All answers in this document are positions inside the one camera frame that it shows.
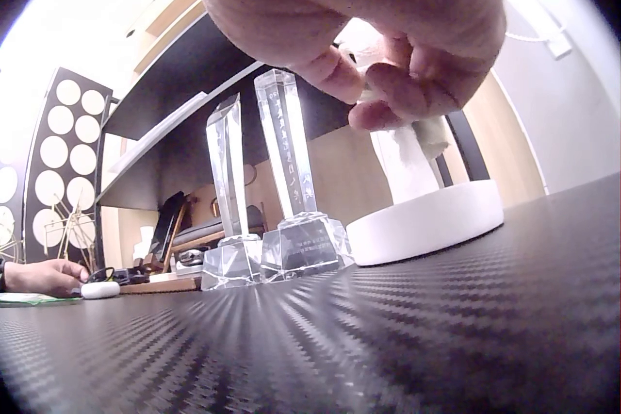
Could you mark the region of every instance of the crystal trophy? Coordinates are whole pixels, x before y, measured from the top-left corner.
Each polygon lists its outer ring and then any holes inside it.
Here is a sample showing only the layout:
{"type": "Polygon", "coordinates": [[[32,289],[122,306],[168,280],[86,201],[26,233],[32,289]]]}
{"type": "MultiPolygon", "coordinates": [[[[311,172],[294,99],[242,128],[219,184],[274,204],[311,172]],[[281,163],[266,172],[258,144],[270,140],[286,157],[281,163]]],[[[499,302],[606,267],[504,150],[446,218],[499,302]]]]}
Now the crystal trophy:
{"type": "Polygon", "coordinates": [[[204,254],[200,289],[254,284],[260,278],[261,238],[248,233],[239,94],[216,107],[206,133],[225,237],[204,254]]]}
{"type": "Polygon", "coordinates": [[[272,69],[255,78],[278,199],[284,220],[263,235],[261,280],[279,281],[353,263],[340,221],[317,211],[295,76],[272,69]]]}

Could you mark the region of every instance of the wrist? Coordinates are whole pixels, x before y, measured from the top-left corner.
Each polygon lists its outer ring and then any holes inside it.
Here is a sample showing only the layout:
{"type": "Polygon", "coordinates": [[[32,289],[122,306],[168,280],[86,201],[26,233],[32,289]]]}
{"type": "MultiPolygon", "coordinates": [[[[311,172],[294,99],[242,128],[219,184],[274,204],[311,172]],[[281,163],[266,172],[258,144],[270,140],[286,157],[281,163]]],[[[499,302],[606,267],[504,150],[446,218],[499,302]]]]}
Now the wrist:
{"type": "Polygon", "coordinates": [[[6,262],[4,264],[4,273],[2,274],[4,291],[9,293],[19,292],[22,267],[24,267],[23,264],[16,264],[14,262],[6,262]]]}

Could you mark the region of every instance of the hand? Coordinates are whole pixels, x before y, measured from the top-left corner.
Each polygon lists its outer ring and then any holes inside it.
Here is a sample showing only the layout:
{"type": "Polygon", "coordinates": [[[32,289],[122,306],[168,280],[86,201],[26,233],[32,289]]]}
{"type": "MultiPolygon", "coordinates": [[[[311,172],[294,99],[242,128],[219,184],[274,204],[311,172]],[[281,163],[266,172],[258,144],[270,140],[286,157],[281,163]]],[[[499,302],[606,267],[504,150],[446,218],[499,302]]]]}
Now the hand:
{"type": "Polygon", "coordinates": [[[64,259],[52,259],[32,264],[4,264],[4,284],[7,292],[41,293],[53,297],[71,297],[88,279],[82,265],[64,259]]]}
{"type": "Polygon", "coordinates": [[[503,43],[502,0],[204,0],[241,50],[287,66],[348,103],[364,79],[331,46],[351,17],[384,35],[390,64],[370,66],[381,96],[355,106],[351,126],[376,130],[461,108],[480,86],[503,43]]]}

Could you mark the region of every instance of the carbon fiber table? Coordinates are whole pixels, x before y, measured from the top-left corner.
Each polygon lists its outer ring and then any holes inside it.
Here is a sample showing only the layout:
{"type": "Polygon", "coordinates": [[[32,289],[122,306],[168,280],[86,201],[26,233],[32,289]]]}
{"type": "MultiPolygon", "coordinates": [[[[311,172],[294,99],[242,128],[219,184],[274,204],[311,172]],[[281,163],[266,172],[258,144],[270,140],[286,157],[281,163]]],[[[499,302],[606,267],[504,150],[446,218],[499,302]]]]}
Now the carbon fiber table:
{"type": "Polygon", "coordinates": [[[394,265],[2,308],[2,376],[33,412],[619,412],[619,183],[394,265]]]}

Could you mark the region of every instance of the desk shelf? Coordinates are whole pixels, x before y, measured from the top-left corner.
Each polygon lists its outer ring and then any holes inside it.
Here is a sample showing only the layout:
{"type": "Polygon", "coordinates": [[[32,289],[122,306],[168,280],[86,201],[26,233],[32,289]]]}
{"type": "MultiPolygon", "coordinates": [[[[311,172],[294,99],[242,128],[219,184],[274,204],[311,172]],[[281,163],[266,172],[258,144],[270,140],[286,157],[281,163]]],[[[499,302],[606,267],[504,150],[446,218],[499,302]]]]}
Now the desk shelf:
{"type": "MultiPolygon", "coordinates": [[[[140,76],[133,88],[104,121],[102,132],[139,140],[174,110],[199,92],[208,94],[255,60],[236,48],[208,15],[191,24],[140,76]]],[[[262,134],[253,80],[270,66],[220,90],[173,130],[131,159],[97,198],[100,206],[157,210],[183,191],[190,194],[212,183],[205,125],[215,106],[240,92],[244,162],[251,165],[268,158],[262,134]]],[[[298,92],[308,140],[347,124],[350,106],[320,92],[299,77],[298,92]]]]}

